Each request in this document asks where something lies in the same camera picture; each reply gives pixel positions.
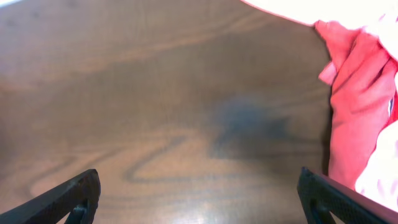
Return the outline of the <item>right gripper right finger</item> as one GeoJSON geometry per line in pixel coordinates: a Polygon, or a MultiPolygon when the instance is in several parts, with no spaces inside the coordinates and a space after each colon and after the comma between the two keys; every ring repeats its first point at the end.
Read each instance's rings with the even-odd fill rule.
{"type": "Polygon", "coordinates": [[[397,223],[397,212],[306,167],[301,170],[297,192],[309,224],[335,224],[333,217],[343,223],[397,223]]]}

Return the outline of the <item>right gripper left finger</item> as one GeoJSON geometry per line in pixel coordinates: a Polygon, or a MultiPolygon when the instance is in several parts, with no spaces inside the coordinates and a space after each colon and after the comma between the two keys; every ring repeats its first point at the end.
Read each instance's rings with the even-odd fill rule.
{"type": "Polygon", "coordinates": [[[96,169],[88,169],[22,205],[1,214],[1,223],[92,224],[100,199],[101,184],[96,169]]]}

